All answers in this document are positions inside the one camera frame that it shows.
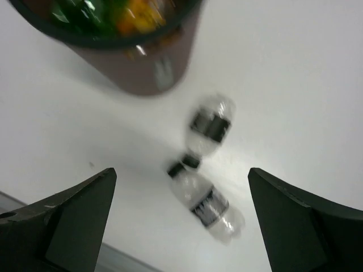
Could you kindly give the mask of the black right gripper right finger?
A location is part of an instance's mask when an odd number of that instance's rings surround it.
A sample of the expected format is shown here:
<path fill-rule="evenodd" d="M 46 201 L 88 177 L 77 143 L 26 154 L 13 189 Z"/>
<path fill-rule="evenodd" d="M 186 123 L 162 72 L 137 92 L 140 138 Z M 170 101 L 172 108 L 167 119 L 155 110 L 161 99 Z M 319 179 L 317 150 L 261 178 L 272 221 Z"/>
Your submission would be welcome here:
<path fill-rule="evenodd" d="M 248 182 L 272 271 L 362 271 L 362 211 L 251 168 Z"/>

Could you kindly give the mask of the clear bottle black label lying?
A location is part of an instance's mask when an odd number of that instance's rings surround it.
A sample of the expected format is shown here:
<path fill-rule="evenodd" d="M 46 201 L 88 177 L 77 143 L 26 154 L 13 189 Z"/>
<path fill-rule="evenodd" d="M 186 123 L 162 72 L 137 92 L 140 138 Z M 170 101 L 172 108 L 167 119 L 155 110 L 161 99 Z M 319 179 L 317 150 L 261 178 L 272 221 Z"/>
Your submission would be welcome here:
<path fill-rule="evenodd" d="M 243 214 L 209 179 L 179 161 L 169 166 L 167 174 L 174 196 L 215 240 L 229 244 L 240 237 L 245 227 Z"/>

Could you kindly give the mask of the clear bottle black label upright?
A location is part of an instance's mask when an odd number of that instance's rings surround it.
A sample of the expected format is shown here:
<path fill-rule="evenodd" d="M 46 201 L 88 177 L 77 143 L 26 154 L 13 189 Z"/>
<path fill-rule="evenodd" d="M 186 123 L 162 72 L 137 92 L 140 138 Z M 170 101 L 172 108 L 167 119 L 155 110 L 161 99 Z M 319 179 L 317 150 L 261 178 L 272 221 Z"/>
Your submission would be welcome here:
<path fill-rule="evenodd" d="M 197 169 L 206 156 L 223 143 L 235 113 L 234 101 L 222 94 L 204 96 L 192 115 L 186 133 L 187 152 L 181 162 Z"/>

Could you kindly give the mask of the aluminium frame rail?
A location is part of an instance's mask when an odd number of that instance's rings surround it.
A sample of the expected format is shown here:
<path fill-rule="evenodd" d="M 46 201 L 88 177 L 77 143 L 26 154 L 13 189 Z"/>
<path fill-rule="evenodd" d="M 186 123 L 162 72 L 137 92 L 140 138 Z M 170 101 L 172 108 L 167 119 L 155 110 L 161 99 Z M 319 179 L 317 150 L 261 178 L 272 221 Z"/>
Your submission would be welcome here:
<path fill-rule="evenodd" d="M 95 271 L 157 271 L 156 268 L 144 263 L 124 252 L 121 252 L 103 242 L 100 238 L 96 242 L 91 237 L 77 239 L 81 245 L 77 245 L 73 253 L 80 253 L 80 261 L 84 261 L 88 268 Z"/>

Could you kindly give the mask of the orange juice bottle front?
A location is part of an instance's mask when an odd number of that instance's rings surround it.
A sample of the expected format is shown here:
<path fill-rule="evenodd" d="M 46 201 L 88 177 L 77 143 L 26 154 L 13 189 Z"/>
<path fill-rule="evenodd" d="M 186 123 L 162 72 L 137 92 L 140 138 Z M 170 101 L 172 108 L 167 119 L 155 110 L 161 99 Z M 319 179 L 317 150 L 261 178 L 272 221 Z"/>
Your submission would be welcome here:
<path fill-rule="evenodd" d="M 114 13 L 116 29 L 123 36 L 155 31 L 166 24 L 164 1 L 124 1 Z"/>

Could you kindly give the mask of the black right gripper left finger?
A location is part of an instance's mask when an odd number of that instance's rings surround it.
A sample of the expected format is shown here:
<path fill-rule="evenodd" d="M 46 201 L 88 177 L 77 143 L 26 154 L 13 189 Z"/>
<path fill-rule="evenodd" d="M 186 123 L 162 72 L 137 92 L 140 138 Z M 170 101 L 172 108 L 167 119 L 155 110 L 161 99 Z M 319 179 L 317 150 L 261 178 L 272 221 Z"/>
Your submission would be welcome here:
<path fill-rule="evenodd" d="M 117 175 L 107 168 L 30 205 L 1 214 L 1 271 L 94 271 L 77 239 L 103 240 Z"/>

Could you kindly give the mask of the brown garbage bin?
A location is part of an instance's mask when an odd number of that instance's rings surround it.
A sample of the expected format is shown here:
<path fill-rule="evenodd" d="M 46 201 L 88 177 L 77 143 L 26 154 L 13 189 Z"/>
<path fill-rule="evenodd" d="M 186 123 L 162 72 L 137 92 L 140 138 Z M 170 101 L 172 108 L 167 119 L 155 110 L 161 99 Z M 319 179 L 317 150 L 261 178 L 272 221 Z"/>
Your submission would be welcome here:
<path fill-rule="evenodd" d="M 191 59 L 203 1 L 164 1 L 166 24 L 155 31 L 123 36 L 114 13 L 114 37 L 78 35 L 54 25 L 53 1 L 12 1 L 13 8 L 35 29 L 66 45 L 119 89 L 137 96 L 169 91 L 184 77 Z"/>

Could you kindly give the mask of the green plastic bottle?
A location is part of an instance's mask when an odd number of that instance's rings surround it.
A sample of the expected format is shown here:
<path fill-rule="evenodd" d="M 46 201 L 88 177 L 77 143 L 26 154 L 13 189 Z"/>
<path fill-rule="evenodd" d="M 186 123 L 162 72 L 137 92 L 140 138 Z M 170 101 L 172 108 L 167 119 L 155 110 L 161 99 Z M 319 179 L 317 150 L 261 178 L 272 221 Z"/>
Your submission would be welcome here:
<path fill-rule="evenodd" d="M 54 25 L 78 35 L 114 37 L 112 4 L 113 1 L 53 1 L 50 18 Z"/>

